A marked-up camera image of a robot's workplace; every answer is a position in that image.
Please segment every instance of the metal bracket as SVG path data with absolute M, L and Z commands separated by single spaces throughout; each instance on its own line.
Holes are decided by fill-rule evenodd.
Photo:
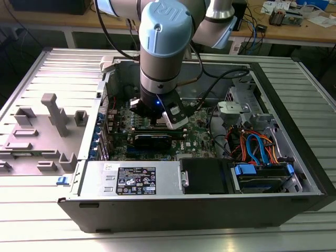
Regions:
M 183 187 L 188 187 L 189 186 L 189 178 L 188 178 L 188 172 L 183 171 L 181 172 L 181 184 Z
M 114 69 L 114 65 L 119 64 L 120 62 L 120 60 L 114 60 L 113 56 L 104 56 L 100 61 L 100 71 L 104 74 L 112 71 Z

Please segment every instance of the motherboard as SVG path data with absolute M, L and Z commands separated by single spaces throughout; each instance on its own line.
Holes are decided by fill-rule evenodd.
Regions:
M 187 106 L 191 101 L 183 101 Z M 110 160 L 112 161 L 178 161 L 181 158 L 213 158 L 214 142 L 208 133 L 206 108 L 189 118 L 185 127 L 169 130 L 159 119 L 151 125 L 130 111 L 129 103 L 116 104 L 108 112 Z

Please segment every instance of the sticker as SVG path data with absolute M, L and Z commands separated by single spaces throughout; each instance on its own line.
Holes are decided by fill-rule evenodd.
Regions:
M 155 167 L 119 166 L 118 164 L 118 195 L 156 194 Z
M 113 171 L 120 167 L 120 164 L 104 164 L 104 170 L 105 171 Z

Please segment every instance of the side panel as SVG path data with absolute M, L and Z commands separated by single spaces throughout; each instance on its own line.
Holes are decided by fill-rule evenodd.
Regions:
M 294 144 L 295 148 L 299 152 L 300 157 L 302 158 L 306 168 L 308 169 L 310 175 L 313 177 L 316 185 L 319 190 L 327 195 L 323 201 L 321 201 L 318 205 L 311 208 L 312 211 L 317 211 L 334 200 L 336 200 L 336 189 L 333 186 L 332 182 L 328 178 L 326 172 L 322 168 L 318 159 L 314 155 L 311 148 L 308 146 L 305 138 L 302 133 L 296 126 L 289 112 L 287 111 L 285 105 L 280 100 L 278 94 L 275 89 L 269 82 L 267 76 L 263 72 L 262 68 L 259 64 L 253 63 L 251 64 L 251 68 L 254 71 L 254 74 L 257 76 L 260 85 L 262 87 L 261 92 L 264 92 L 268 102 L 272 105 L 276 115 L 279 117 L 281 124 L 284 127 L 284 130 L 288 134 L 289 139 Z
M 86 233 L 280 226 L 320 200 L 317 196 L 161 201 L 59 200 Z

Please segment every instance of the robot logo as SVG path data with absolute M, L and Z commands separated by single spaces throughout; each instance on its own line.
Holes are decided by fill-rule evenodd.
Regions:
M 181 9 L 178 9 L 178 8 L 175 8 L 175 7 L 172 7 L 172 6 L 168 6 L 166 2 L 160 3 L 160 5 L 155 10 L 155 12 L 157 12 L 157 13 L 163 15 L 163 16 L 169 16 L 170 15 L 170 18 L 169 18 L 170 21 L 173 21 L 174 19 L 176 19 L 179 16 L 181 11 L 182 11 Z

